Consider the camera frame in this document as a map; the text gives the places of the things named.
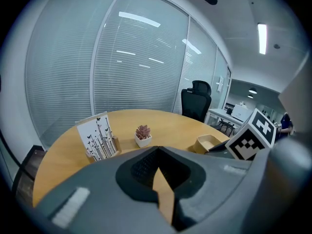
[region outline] ceiling light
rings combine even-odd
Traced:
[[[252,93],[252,94],[256,94],[256,93],[257,93],[257,90],[256,90],[255,88],[251,88],[251,89],[249,90],[249,92]]]
[[[156,59],[153,59],[153,58],[149,58],[149,60],[153,60],[153,61],[157,61],[157,62],[160,62],[160,63],[164,63],[163,61],[156,60]]]
[[[186,39],[183,39],[182,42],[189,46],[189,48],[194,50],[197,54],[201,54],[201,52],[194,45],[192,45],[189,40],[186,43]]]
[[[160,26],[160,23],[158,23],[158,22],[155,22],[153,20],[150,20],[150,19],[138,16],[138,15],[135,15],[135,14],[131,14],[131,13],[126,13],[126,12],[121,12],[120,11],[119,12],[119,16],[122,17],[122,18],[130,18],[130,19],[133,19],[133,20],[141,21],[141,22],[147,23],[149,25],[155,26],[157,28]]]
[[[141,66],[141,67],[146,67],[146,68],[151,68],[151,67],[149,67],[149,66],[145,66],[145,65],[139,65],[139,66]]]
[[[265,55],[267,51],[267,26],[266,24],[259,23],[258,31],[259,31],[259,52]]]
[[[129,54],[129,55],[135,56],[135,53],[131,53],[131,52],[120,51],[120,50],[116,50],[116,52],[118,52],[118,53],[124,53],[124,54]]]

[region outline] horizontal blinds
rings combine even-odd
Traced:
[[[94,70],[95,111],[172,112],[188,16],[163,0],[117,0],[106,20]]]
[[[91,115],[91,56],[112,1],[49,0],[36,23],[27,54],[26,93],[45,147]]]
[[[174,113],[181,114],[181,91],[192,88],[193,80],[203,80],[211,85],[214,69],[216,44],[193,19],[190,22],[188,40],[184,39],[186,53],[181,80],[175,100]]]
[[[211,92],[211,105],[210,108],[222,108],[223,102],[225,100],[226,91],[227,91],[227,71],[228,64],[223,57],[222,53],[218,49],[216,55],[216,64],[215,64],[215,72],[214,72],[214,80],[212,84],[212,92]]]

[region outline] black office chair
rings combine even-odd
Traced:
[[[211,97],[207,93],[183,89],[181,92],[181,102],[183,116],[204,122],[211,103]]]
[[[207,93],[209,96],[211,95],[211,87],[207,82],[203,80],[193,80],[192,84],[194,91]]]

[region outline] round wooden table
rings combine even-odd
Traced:
[[[229,138],[218,130],[185,116],[157,110],[134,109],[108,113],[112,131],[118,137],[122,153],[139,149],[134,133],[139,125],[151,128],[149,146],[171,146],[193,151],[200,135],[211,134],[220,141]],[[43,158],[34,184],[33,205],[55,186],[90,164],[76,126],[60,136]]]

